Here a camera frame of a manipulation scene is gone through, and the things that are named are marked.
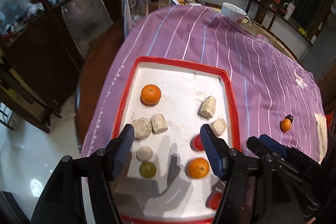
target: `red cherry tomato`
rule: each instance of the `red cherry tomato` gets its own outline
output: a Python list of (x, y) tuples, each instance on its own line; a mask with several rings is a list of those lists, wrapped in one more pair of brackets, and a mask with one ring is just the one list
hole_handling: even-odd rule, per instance
[(212, 210), (217, 210), (219, 206), (219, 202), (221, 201), (222, 193), (216, 192), (211, 195), (209, 199), (209, 208)]
[(193, 140), (193, 146), (196, 151), (204, 151), (204, 147), (201, 141), (201, 135), (198, 134)]

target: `beige rock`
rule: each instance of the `beige rock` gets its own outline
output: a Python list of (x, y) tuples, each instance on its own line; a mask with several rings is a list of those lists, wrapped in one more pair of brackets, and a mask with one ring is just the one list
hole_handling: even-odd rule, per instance
[(148, 146), (142, 146), (136, 152), (136, 157), (140, 161), (148, 161), (153, 157), (153, 150)]
[(134, 139), (142, 140), (147, 138), (152, 132), (152, 123), (150, 119), (140, 118), (131, 122), (134, 127)]
[(168, 130), (167, 122), (163, 114), (155, 114), (151, 118), (153, 133), (159, 134)]
[(226, 121), (223, 118), (219, 118), (211, 124), (211, 128), (213, 132), (215, 133), (216, 137), (218, 137), (222, 135), (224, 131), (226, 130), (227, 128)]
[(202, 117), (210, 119), (214, 116), (216, 110), (216, 99), (213, 96), (205, 98), (201, 105), (199, 113)]

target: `striped tablecloth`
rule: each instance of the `striped tablecloth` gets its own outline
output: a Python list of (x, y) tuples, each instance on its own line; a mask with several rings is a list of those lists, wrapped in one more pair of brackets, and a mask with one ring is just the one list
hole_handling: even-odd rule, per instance
[[(251, 136), (267, 134), (319, 160), (314, 113), (324, 115), (311, 73), (265, 41), (207, 7), (173, 6), (139, 22), (120, 48), (106, 77), (81, 156), (105, 147), (130, 70), (139, 56), (199, 62), (225, 69), (232, 81), (243, 152)], [(294, 117), (290, 131), (279, 123)]]

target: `tiled floor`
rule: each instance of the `tiled floor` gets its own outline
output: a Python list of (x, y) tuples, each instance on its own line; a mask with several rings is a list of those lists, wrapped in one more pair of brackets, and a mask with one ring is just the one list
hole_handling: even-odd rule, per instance
[[(64, 155), (79, 157), (75, 132), (75, 99), (62, 107), (62, 119), (52, 117), (51, 131), (45, 134), (18, 116), (14, 131), (0, 125), (0, 189), (11, 192), (30, 219), (39, 195)], [(87, 223), (94, 223), (87, 185), (83, 183)]]

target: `orange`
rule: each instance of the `orange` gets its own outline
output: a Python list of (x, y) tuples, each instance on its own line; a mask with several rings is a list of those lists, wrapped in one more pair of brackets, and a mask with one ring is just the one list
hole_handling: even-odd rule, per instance
[(282, 132), (287, 132), (288, 130), (291, 129), (291, 125), (292, 125), (292, 123), (291, 123), (290, 119), (287, 119), (287, 118), (283, 119), (280, 123), (280, 129), (281, 129)]
[(188, 175), (200, 179), (209, 173), (209, 163), (203, 158), (196, 158), (188, 164)]
[(145, 85), (140, 98), (146, 105), (156, 105), (161, 99), (161, 90), (156, 85)]

